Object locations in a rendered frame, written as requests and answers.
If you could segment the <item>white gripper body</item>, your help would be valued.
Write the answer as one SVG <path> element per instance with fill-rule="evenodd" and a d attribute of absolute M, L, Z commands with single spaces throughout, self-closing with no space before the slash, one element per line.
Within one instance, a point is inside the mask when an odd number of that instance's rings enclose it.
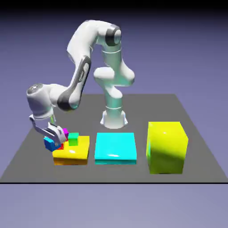
<path fill-rule="evenodd" d="M 38 119 L 35 119 L 33 114 L 29 116 L 29 119 L 32 122 L 33 128 L 38 133 L 53 140 L 56 146 L 61 145 L 66 141 L 65 133 L 60 126 L 57 126 L 52 122 L 47 122 L 47 126 L 45 128 L 41 128 L 37 125 Z"/>

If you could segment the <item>small blue cube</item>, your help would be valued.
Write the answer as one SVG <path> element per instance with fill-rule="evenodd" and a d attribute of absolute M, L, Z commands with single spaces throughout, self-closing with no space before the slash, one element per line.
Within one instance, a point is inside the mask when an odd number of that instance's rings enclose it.
<path fill-rule="evenodd" d="M 45 148 L 51 152 L 53 152 L 54 150 L 57 150 L 61 147 L 61 144 L 56 145 L 55 142 L 48 137 L 44 137 L 44 145 L 45 145 Z"/>

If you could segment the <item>small green cube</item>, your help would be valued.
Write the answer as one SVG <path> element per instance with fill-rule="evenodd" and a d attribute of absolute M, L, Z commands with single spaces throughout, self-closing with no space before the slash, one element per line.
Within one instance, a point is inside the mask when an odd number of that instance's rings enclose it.
<path fill-rule="evenodd" d="M 79 137 L 78 132 L 69 133 L 69 135 L 68 135 L 69 146 L 77 146 L 78 145 L 78 137 Z"/>

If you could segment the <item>large yellow flat box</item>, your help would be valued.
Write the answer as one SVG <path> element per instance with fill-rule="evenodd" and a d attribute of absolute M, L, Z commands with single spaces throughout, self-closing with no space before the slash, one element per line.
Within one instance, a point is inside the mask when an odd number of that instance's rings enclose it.
<path fill-rule="evenodd" d="M 52 152 L 54 165 L 86 165 L 89 157 L 90 137 L 79 136 L 77 146 L 64 142 L 61 149 Z"/>

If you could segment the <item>large cyan flat box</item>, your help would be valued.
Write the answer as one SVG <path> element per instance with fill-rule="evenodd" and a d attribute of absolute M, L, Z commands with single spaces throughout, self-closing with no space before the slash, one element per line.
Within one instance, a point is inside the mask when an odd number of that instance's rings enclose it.
<path fill-rule="evenodd" d="M 134 133 L 97 133 L 94 159 L 97 165 L 135 165 Z"/>

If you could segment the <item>large lime yellow box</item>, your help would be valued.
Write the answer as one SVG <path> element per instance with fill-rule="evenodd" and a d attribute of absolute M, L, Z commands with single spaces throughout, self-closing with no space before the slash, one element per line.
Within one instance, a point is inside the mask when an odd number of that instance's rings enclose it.
<path fill-rule="evenodd" d="M 188 137 L 180 122 L 148 122 L 146 157 L 150 174 L 182 174 Z"/>

